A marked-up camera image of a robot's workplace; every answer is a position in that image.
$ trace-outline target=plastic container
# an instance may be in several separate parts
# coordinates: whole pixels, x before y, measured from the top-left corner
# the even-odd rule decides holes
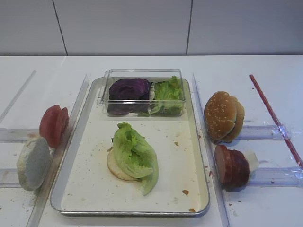
[[[170,80],[173,76],[177,77],[181,87],[179,100],[155,100],[156,83]],[[109,116],[181,116],[185,103],[183,79],[181,71],[172,70],[110,70],[105,74],[105,83],[102,84],[98,104],[104,105],[105,111]],[[141,97],[146,100],[112,100],[109,89],[121,79],[146,79],[151,83],[149,98]]]

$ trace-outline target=bread slice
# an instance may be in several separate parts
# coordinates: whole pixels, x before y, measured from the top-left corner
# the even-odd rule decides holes
[[[225,137],[235,126],[237,98],[218,91],[208,100],[204,109],[208,135],[214,140]]]
[[[245,115],[244,107],[239,102],[236,102],[236,107],[237,107],[237,118],[235,122],[235,127],[232,129],[230,133],[228,133],[225,137],[221,139],[224,142],[231,142],[232,140],[238,137],[238,135],[242,130],[244,115]]]
[[[136,181],[137,178],[133,178],[130,175],[127,175],[122,169],[118,166],[113,149],[107,155],[107,167],[109,171],[117,178],[125,181]]]
[[[52,157],[46,139],[35,137],[23,146],[17,161],[20,185],[27,191],[38,189],[47,174]]]

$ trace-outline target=white countertop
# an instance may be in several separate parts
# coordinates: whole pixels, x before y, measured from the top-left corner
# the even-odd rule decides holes
[[[0,113],[36,70],[37,73],[15,103],[1,128],[38,128],[46,108],[60,103],[69,112],[86,74],[90,81],[109,69],[181,69],[190,84],[194,73],[205,104],[218,90],[228,91],[245,106],[245,118],[253,124],[273,121],[253,88],[249,74],[254,74],[280,121],[292,131],[292,141],[303,156],[303,121],[300,105],[303,97],[303,56],[152,56],[152,57],[0,57]],[[292,166],[294,161],[284,141],[248,142],[262,159],[272,158],[274,166]],[[22,145],[0,144],[0,167],[12,168]],[[208,161],[203,154],[204,162]],[[199,218],[71,218],[50,206],[43,212],[41,227],[65,226],[213,226],[220,227],[216,197],[209,183],[211,206]],[[0,188],[0,221],[3,226],[26,226],[33,207],[34,194],[16,188]],[[246,187],[226,193],[232,227],[297,226],[301,223],[300,188]]]

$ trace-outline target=white wall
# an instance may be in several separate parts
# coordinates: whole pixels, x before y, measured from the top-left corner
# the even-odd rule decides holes
[[[191,0],[55,0],[67,52],[185,55]]]
[[[193,0],[189,37],[192,0],[54,3],[64,40],[52,0],[0,0],[0,55],[303,53],[303,0]]]
[[[194,0],[188,54],[303,53],[303,0]]]
[[[0,55],[65,55],[51,0],[0,0]]]

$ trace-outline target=metal tray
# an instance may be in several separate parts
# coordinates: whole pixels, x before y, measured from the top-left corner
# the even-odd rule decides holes
[[[210,195],[189,84],[184,79],[183,84],[186,105],[181,116],[110,117],[102,110],[105,107],[97,104],[104,80],[95,80],[53,185],[51,206],[68,216],[194,217],[206,213]],[[143,135],[157,153],[159,180],[144,197],[140,183],[121,181],[107,168],[111,138],[123,121]]]

